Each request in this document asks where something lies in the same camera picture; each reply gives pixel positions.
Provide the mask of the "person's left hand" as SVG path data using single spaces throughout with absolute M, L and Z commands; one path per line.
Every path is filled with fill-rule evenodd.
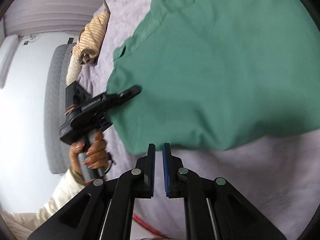
M 75 142 L 71 145 L 69 151 L 69 158 L 72 169 L 82 176 L 81 165 L 79 163 L 78 155 L 83 151 L 84 142 Z M 106 171 L 109 167 L 108 154 L 106 152 L 107 142 L 104 140 L 104 135 L 101 131 L 95 134 L 94 142 L 86 152 L 86 158 L 82 162 L 88 168 L 99 169 L 103 168 Z

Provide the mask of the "cream left sleeve forearm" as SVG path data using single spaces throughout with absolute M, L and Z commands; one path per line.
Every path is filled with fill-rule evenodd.
M 84 187 L 82 176 L 69 167 L 48 202 L 36 213 L 12 213 L 1 210 L 1 216 L 16 239 L 27 239 Z

